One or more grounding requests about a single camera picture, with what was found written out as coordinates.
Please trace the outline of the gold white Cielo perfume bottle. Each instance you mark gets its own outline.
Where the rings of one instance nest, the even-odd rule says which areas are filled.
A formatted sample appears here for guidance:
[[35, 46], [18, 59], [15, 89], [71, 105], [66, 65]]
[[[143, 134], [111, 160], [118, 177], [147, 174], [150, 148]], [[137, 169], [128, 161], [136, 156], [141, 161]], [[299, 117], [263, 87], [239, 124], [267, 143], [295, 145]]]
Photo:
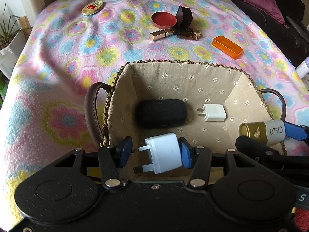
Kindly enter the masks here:
[[239, 136], [246, 136], [267, 146], [284, 141], [286, 136], [284, 122], [280, 119], [242, 123], [239, 126], [238, 133]]

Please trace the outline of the white UK plug adapter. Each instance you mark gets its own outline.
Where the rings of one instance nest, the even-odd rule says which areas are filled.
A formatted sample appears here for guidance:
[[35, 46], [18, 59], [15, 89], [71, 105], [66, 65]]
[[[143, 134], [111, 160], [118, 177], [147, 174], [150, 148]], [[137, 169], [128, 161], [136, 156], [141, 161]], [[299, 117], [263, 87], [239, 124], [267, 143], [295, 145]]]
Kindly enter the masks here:
[[167, 133], [145, 139], [145, 145], [134, 152], [147, 151], [150, 164], [134, 167], [134, 173], [162, 174], [182, 166], [181, 151], [176, 134]]

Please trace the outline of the white US charger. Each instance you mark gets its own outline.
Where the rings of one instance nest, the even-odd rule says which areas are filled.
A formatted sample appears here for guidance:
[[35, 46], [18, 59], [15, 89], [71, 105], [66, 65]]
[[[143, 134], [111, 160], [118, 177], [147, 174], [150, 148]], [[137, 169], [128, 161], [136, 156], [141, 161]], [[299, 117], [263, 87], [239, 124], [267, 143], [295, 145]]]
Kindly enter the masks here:
[[222, 104], [204, 104], [197, 111], [198, 116], [203, 117], [206, 122], [224, 122], [227, 117]]

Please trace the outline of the woven fabric-lined basket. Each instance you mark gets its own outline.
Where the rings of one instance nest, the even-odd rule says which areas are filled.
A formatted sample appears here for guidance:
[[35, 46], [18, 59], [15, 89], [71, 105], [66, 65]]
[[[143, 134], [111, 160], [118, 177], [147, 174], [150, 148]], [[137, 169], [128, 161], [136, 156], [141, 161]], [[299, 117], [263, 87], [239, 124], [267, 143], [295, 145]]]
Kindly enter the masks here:
[[[188, 118], [181, 126], [142, 129], [134, 120], [136, 105], [145, 100], [178, 99], [186, 104]], [[117, 146], [132, 138], [134, 149], [148, 137], [175, 133], [190, 145], [205, 146], [215, 153], [235, 147], [242, 123], [273, 120], [261, 89], [240, 69], [189, 61], [136, 61], [116, 73], [111, 85], [95, 83], [85, 97], [85, 117], [94, 141]], [[206, 122], [198, 116], [204, 104], [222, 104], [224, 122]]]

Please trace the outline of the black glasses case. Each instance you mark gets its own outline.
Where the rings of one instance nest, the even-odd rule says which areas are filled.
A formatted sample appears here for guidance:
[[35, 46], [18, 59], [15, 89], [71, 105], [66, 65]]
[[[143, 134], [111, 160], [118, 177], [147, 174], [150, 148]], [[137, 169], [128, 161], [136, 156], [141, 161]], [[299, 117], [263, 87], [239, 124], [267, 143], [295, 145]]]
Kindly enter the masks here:
[[188, 118], [186, 104], [178, 99], [145, 100], [134, 110], [134, 120], [142, 129], [160, 129], [183, 125]]

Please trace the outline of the black leather sofa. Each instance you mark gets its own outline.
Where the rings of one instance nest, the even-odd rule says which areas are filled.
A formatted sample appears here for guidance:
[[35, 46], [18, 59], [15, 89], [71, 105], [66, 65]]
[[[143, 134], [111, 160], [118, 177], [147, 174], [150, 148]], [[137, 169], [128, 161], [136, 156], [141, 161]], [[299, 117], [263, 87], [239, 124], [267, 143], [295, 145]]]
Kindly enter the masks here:
[[288, 28], [242, 0], [231, 1], [270, 37], [294, 67], [308, 57], [308, 32], [302, 24], [305, 4], [301, 0], [275, 0]]

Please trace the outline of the orange plastic case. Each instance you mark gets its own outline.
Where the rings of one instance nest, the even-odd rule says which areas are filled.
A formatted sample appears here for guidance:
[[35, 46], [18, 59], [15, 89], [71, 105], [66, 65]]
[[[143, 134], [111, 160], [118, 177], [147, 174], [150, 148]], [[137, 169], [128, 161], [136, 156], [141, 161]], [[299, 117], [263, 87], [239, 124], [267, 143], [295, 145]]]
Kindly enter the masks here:
[[233, 59], [239, 58], [244, 51], [243, 48], [224, 36], [215, 37], [211, 44]]

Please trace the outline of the rose gold lipstick tube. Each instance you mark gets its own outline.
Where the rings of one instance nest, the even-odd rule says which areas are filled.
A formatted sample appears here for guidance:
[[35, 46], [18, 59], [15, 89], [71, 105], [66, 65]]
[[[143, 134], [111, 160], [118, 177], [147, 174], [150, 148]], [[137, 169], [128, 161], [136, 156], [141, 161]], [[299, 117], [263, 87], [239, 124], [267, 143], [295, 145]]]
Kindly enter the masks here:
[[152, 32], [149, 34], [149, 40], [150, 41], [157, 41], [160, 39], [164, 39], [166, 37], [170, 37], [174, 34], [173, 29], [165, 29], [165, 30], [158, 30], [156, 32]]

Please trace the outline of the pink floral fleece blanket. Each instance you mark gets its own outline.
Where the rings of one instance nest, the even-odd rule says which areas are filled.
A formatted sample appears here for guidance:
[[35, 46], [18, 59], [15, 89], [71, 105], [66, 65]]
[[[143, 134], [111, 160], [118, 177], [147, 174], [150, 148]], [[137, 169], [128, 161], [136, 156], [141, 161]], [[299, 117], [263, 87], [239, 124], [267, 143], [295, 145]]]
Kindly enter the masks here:
[[[84, 16], [94, 1], [104, 7]], [[197, 40], [150, 41], [161, 30], [155, 12], [192, 11]], [[212, 46], [224, 36], [243, 48], [233, 59]], [[259, 89], [278, 90], [286, 119], [308, 124], [308, 90], [268, 35], [230, 0], [57, 0], [38, 16], [14, 68], [1, 109], [1, 203], [11, 202], [25, 178], [74, 148], [94, 151], [84, 99], [96, 82], [112, 84], [128, 63], [148, 60], [219, 64], [250, 75]]]

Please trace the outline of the white plant pot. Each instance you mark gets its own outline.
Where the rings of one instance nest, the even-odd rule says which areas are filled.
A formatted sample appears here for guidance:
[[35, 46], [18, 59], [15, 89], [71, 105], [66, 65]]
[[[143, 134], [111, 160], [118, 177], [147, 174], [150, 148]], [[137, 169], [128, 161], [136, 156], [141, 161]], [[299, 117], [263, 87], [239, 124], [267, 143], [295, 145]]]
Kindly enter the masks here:
[[7, 77], [9, 80], [12, 76], [13, 69], [23, 48], [26, 44], [26, 37], [24, 33], [19, 32], [11, 41], [11, 43], [1, 50], [1, 63], [0, 69], [1, 72]]

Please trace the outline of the round gold tin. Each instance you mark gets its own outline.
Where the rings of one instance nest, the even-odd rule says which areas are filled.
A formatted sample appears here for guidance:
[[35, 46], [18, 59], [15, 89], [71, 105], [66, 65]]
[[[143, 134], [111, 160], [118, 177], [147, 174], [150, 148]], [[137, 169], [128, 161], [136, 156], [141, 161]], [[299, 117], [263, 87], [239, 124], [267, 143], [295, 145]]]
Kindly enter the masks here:
[[82, 15], [90, 16], [96, 14], [104, 7], [103, 1], [94, 1], [84, 6], [81, 10]]

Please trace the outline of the potted green plant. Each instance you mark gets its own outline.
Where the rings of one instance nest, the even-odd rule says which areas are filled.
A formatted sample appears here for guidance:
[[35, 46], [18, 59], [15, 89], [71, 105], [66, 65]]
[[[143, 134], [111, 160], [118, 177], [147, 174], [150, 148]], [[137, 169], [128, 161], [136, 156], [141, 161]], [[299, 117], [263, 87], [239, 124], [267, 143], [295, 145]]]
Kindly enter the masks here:
[[19, 16], [10, 15], [8, 19], [5, 19], [7, 8], [7, 3], [5, 3], [1, 17], [1, 50], [8, 47], [18, 33], [32, 29], [31, 26], [20, 26], [21, 17]]

